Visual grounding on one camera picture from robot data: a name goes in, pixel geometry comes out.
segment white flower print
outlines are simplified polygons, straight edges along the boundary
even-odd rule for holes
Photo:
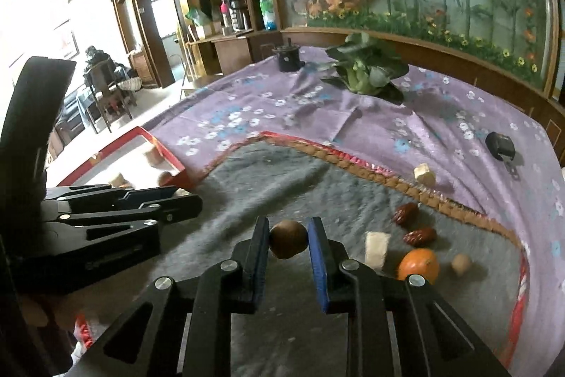
[[[232,145],[232,142],[230,140],[224,140],[221,141],[218,146],[216,147],[216,151],[220,151],[223,152],[225,151],[229,146]]]
[[[183,144],[187,144],[188,140],[190,140],[190,136],[183,136],[177,141],[177,146],[182,146]]]
[[[235,118],[228,124],[228,127],[230,128],[237,127],[239,124],[242,123],[242,121],[243,119],[241,117]]]

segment orange flower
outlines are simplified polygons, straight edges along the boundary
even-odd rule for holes
[[[524,37],[526,38],[526,40],[528,42],[535,42],[536,41],[536,36],[534,36],[529,29],[526,29],[526,31],[524,31]]]
[[[317,17],[318,15],[321,14],[322,10],[323,9],[321,8],[320,0],[316,0],[316,3],[314,4],[312,3],[312,1],[310,1],[310,6],[308,8],[308,13],[310,15],[312,15],[313,17]]]
[[[326,0],[326,3],[329,5],[328,10],[330,12],[335,12],[341,9],[341,4],[343,3],[342,0]]]

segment tile floor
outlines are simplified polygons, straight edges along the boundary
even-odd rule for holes
[[[47,168],[47,187],[56,186],[88,157],[133,127],[145,124],[146,121],[178,103],[182,81],[180,79],[167,88],[153,90],[143,88],[136,92],[137,106],[129,107],[133,120],[127,115],[122,116],[111,124],[112,132],[108,131],[101,118],[97,121],[97,129],[100,131],[98,134],[95,134],[91,128],[85,128],[68,146],[65,146],[63,152]]]

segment wooden cabinet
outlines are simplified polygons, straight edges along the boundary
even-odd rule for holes
[[[273,55],[273,49],[283,43],[280,31],[257,31],[238,37],[212,39],[218,54],[221,72],[225,76]]]
[[[143,50],[134,50],[128,54],[129,64],[137,71],[143,88],[157,88],[157,82],[151,74],[147,58]]]

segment wooden chair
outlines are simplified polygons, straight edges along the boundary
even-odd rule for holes
[[[85,73],[85,80],[94,95],[96,107],[100,111],[100,115],[104,119],[104,123],[108,127],[109,132],[112,132],[108,120],[108,109],[110,107],[116,112],[116,114],[120,114],[121,111],[125,111],[127,115],[129,115],[129,118],[133,119],[131,112],[129,112],[129,108],[125,103],[124,95],[120,88],[118,88],[116,78],[112,72],[113,64],[114,63],[112,63],[109,59],[101,61],[100,63],[92,66]]]

